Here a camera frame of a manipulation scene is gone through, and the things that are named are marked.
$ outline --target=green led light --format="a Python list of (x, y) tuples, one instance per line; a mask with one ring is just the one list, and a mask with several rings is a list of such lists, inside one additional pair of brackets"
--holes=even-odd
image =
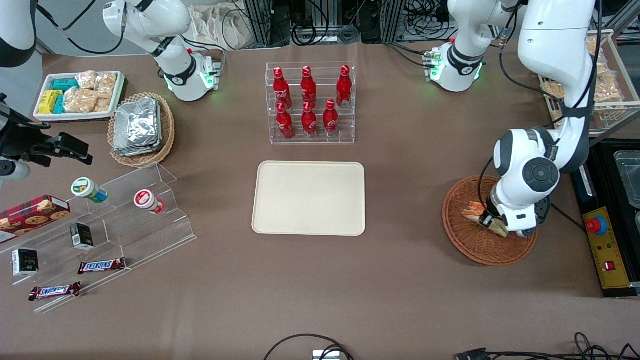
[(440, 75), (441, 75), (440, 67), (437, 66), (437, 67), (433, 68), (433, 71), (431, 71), (431, 80), (433, 80), (433, 81), (440, 80)]
[(476, 72), (476, 76), (474, 77), (474, 81), (478, 80), (478, 78), (480, 77), (480, 70), (482, 69), (482, 63), (480, 63), (480, 65), (478, 65), (478, 71)]
[(171, 82), (169, 81), (169, 79), (167, 79), (166, 76), (165, 76), (164, 80), (166, 81), (166, 86), (169, 87), (169, 90), (173, 91), (173, 88), (171, 87)]
[(200, 73), (200, 77), (202, 78), (202, 81), (204, 82), (204, 86), (206, 86), (208, 89), (212, 88), (214, 85), (214, 79), (212, 75), (209, 74), (205, 74), (205, 73)]

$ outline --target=emergency stop button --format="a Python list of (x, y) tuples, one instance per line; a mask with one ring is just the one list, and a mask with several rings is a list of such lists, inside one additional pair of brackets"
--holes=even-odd
[(598, 236), (602, 236), (607, 232), (607, 221), (603, 217), (594, 217), (587, 220), (587, 230)]

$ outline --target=yellow control panel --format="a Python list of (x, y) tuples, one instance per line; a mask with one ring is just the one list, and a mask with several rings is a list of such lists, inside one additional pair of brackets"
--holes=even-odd
[(602, 288), (628, 288), (627, 271), (620, 257), (607, 208), (594, 210), (582, 217), (587, 225), (587, 236)]

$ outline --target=round wicker basket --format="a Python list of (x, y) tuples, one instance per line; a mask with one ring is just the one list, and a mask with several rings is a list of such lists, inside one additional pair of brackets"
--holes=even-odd
[[(116, 159), (116, 161), (121, 163), (122, 165), (140, 168), (154, 162), (159, 163), (160, 161), (163, 161), (167, 155), (169, 155), (169, 152), (173, 147), (173, 141), (175, 139), (175, 123), (173, 121), (173, 114), (171, 113), (171, 109), (169, 109), (169, 105), (167, 105), (166, 101), (160, 95), (143, 92), (142, 94), (136, 94), (126, 98), (124, 101), (122, 101), (122, 103), (138, 101), (144, 97), (152, 97), (160, 103), (160, 121), (162, 126), (162, 139), (164, 145), (162, 149), (160, 149), (160, 151), (134, 156), (120, 156), (114, 151), (111, 151), (111, 157)], [(112, 147), (115, 116), (115, 114), (112, 114), (111, 119), (109, 120), (109, 131), (107, 132), (107, 141)]]
[[(515, 264), (533, 249), (538, 231), (529, 238), (520, 238), (515, 233), (503, 238), (462, 216), (462, 210), (470, 201), (478, 201), (478, 179), (479, 176), (472, 176), (458, 181), (445, 197), (442, 222), (447, 235), (458, 250), (476, 263), (490, 266)], [(480, 189), (483, 199), (487, 198), (497, 183), (496, 177), (483, 177)]]

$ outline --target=white bag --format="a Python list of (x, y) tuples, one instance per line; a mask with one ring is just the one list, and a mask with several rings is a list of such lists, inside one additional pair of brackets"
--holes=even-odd
[(243, 49), (255, 42), (251, 29), (248, 28), (250, 20), (244, 14), (244, 3), (241, 0), (235, 4), (194, 4), (189, 6), (189, 13), (193, 38), (197, 42), (216, 44), (227, 50)]

